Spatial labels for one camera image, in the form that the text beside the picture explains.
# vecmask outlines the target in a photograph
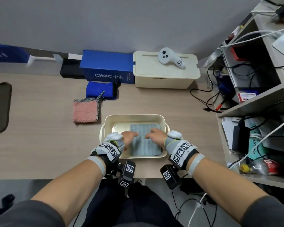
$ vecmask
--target white motion tracker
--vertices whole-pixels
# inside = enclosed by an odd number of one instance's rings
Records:
[[[158,59],[161,64],[167,64],[168,62],[173,62],[179,68],[182,68],[182,69],[185,68],[185,63],[170,48],[165,47],[161,49],[158,54]]]

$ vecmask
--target light blue towel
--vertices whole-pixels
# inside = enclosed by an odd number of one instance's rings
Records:
[[[152,128],[159,128],[158,124],[131,124],[130,131],[139,133],[138,137],[133,138],[131,155],[133,156],[157,156],[161,154],[161,147],[151,139],[145,139],[145,135],[151,132]]]

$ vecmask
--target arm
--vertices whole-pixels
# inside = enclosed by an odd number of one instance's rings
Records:
[[[162,147],[165,146],[169,154],[181,141],[167,137],[167,134],[160,129],[152,129],[145,138],[150,138]],[[199,153],[196,153],[188,160],[186,165],[188,172],[193,160],[198,155]],[[284,223],[284,205],[230,169],[204,157],[195,167],[192,177],[238,223],[245,224],[245,226],[251,226],[250,223],[261,223],[264,226],[265,222],[272,224],[273,221],[274,223]]]
[[[122,135],[126,148],[138,133],[126,131]],[[91,156],[96,160],[84,160],[48,183],[31,201],[20,202],[2,214],[0,226],[68,226],[109,166],[105,163],[108,159],[103,161],[95,154]]]

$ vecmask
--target blue shipping container model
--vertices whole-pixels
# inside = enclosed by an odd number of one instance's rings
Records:
[[[133,54],[84,50],[80,68],[89,81],[135,83]]]
[[[27,63],[29,56],[22,48],[0,44],[0,62]]]

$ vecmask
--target dark blue towel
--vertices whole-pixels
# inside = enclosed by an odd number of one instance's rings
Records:
[[[104,99],[117,99],[117,88],[120,84],[116,83],[99,83],[99,82],[88,82],[86,86],[86,98],[97,97],[103,91],[105,93],[102,95]]]

